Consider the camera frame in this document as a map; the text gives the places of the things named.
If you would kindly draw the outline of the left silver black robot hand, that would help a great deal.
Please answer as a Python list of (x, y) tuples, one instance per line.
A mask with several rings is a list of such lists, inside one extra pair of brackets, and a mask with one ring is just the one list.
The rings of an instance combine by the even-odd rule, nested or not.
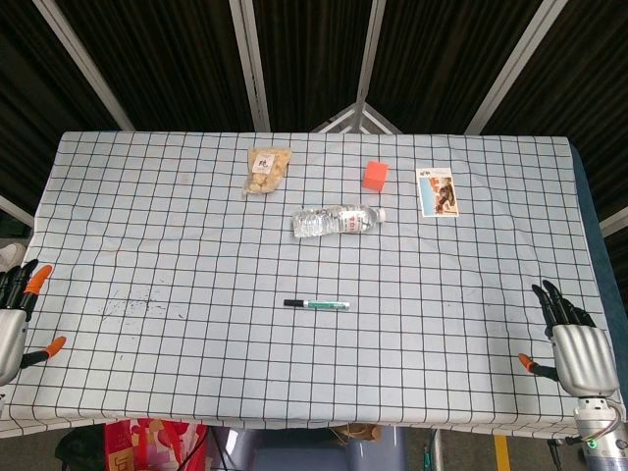
[(1, 273), (1, 386), (8, 385), (18, 373), (37, 363), (46, 362), (65, 345), (66, 338), (55, 338), (38, 351), (26, 352), (26, 332), (40, 291), (53, 267), (37, 271), (37, 259), (23, 267)]

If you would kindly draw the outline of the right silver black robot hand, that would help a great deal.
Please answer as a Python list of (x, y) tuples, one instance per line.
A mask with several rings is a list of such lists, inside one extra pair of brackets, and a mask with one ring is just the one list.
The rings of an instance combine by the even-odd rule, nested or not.
[(543, 366), (521, 353), (518, 359), (526, 371), (559, 383), (574, 397), (610, 397), (618, 392), (613, 351), (590, 314), (547, 280), (533, 285), (532, 291), (541, 304), (554, 365)]

